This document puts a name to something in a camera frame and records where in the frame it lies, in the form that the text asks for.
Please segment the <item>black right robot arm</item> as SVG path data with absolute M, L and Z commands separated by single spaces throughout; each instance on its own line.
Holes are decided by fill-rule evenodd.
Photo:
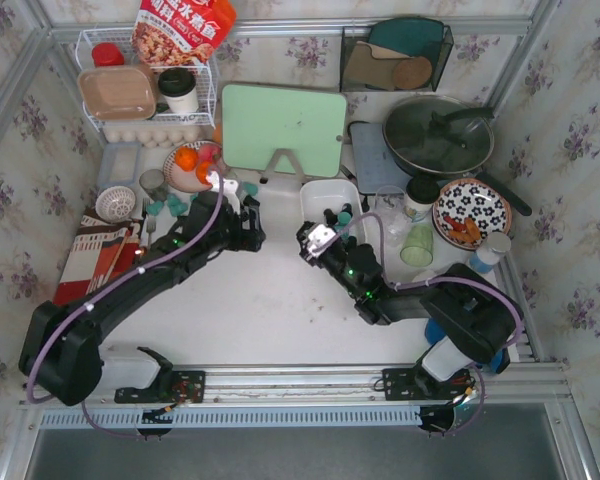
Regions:
M 469 366 L 507 360 L 507 343 L 521 330 L 521 310 L 469 267 L 456 263 L 442 275 L 392 286 L 369 244 L 343 240 L 333 228 L 310 221 L 296 239 L 301 258 L 325 270 L 367 324 L 389 326 L 421 315 L 441 331 L 414 366 L 383 371 L 386 399 L 450 402 L 471 388 Z

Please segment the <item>white storage basket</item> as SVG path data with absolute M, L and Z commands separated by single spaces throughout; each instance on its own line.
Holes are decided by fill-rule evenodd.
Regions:
M 345 179 L 314 180 L 300 189 L 304 221 L 324 224 L 336 231 L 362 215 L 357 187 Z

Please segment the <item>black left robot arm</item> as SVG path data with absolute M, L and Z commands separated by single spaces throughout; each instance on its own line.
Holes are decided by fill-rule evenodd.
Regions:
M 82 298 L 64 305 L 46 301 L 34 310 L 18 363 L 27 378 L 28 401 L 40 402 L 37 387 L 67 406 L 85 400 L 102 378 L 100 346 L 122 321 L 214 255 L 257 252 L 265 238 L 260 204 L 252 196 L 233 207 L 218 193 L 199 194 L 188 215 L 156 240 L 139 264 Z

